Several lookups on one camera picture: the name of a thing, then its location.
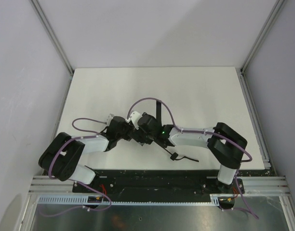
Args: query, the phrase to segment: black mounting plate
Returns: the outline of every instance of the black mounting plate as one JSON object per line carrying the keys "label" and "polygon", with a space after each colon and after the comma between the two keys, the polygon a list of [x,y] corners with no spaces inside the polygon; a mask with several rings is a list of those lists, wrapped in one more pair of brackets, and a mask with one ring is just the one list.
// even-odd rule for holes
{"label": "black mounting plate", "polygon": [[[155,203],[193,203],[210,202],[210,194],[233,194],[232,188],[220,191],[216,186],[216,178],[201,176],[200,171],[115,171],[116,174],[102,174],[95,178],[90,187],[102,192],[104,185],[107,194],[115,202],[155,202]],[[243,182],[238,179],[242,193]],[[73,187],[74,193],[94,193],[78,185]]]}

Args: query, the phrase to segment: white tabletop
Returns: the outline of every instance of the white tabletop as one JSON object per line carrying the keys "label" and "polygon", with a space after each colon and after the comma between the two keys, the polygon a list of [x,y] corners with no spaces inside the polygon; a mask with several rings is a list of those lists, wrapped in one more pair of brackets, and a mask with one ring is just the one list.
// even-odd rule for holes
{"label": "white tabletop", "polygon": [[[224,122],[248,141],[246,150],[253,161],[241,169],[264,169],[255,132],[234,67],[156,67],[76,69],[58,128],[73,136],[90,135],[72,128],[78,117],[105,121],[109,114],[126,117],[130,106],[144,97],[165,102],[178,126],[214,127]],[[138,112],[155,115],[156,102],[144,101]],[[162,107],[162,123],[171,124]],[[80,128],[100,131],[105,125],[78,121]],[[219,169],[213,154],[205,148],[169,147],[200,162],[172,161],[156,144],[140,146],[135,141],[118,142],[109,152],[83,155],[80,163],[95,169]]]}

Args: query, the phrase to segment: red wire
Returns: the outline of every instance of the red wire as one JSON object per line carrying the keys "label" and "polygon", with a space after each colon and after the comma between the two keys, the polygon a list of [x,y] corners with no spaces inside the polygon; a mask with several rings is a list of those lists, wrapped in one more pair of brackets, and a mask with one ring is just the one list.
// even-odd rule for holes
{"label": "red wire", "polygon": [[101,184],[100,187],[103,189],[103,193],[104,193],[105,195],[107,195],[107,191],[106,191],[106,189],[105,189],[105,186],[104,186],[103,184]]}

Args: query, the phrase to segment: white wall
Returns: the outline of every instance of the white wall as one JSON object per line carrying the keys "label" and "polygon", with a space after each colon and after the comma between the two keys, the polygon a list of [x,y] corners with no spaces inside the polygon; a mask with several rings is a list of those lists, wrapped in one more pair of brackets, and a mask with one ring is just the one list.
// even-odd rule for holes
{"label": "white wall", "polygon": [[295,201],[295,0],[289,0],[246,72],[277,172]]}
{"label": "white wall", "polygon": [[78,67],[241,67],[276,0],[40,0]]}
{"label": "white wall", "polygon": [[0,0],[0,230],[14,228],[68,75],[28,0]]}

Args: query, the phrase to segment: robotic arm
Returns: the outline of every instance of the robotic arm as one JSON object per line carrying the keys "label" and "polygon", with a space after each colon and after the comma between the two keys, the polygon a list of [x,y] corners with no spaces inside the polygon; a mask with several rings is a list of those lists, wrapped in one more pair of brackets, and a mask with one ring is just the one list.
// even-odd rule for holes
{"label": "robotic arm", "polygon": [[[78,164],[81,155],[96,151],[107,152],[114,148],[119,140],[133,139],[141,145],[155,142],[164,149],[167,146],[178,145],[208,148],[221,164],[217,184],[219,187],[229,187],[234,174],[241,165],[243,152],[211,133],[223,135],[243,149],[247,145],[246,139],[224,123],[217,123],[213,128],[184,128],[182,130],[178,130],[174,125],[162,125],[160,111],[161,108],[157,105],[156,118],[139,112],[132,112],[129,119],[109,115],[107,129],[100,132],[96,138],[75,140],[63,149],[65,154],[60,154],[56,159],[52,175],[61,181],[70,179],[90,184],[95,177],[95,172]],[[70,139],[71,136],[68,134],[59,133],[40,157],[39,166],[48,171],[57,151]],[[178,154],[173,153],[170,158],[175,160],[177,157]]]}

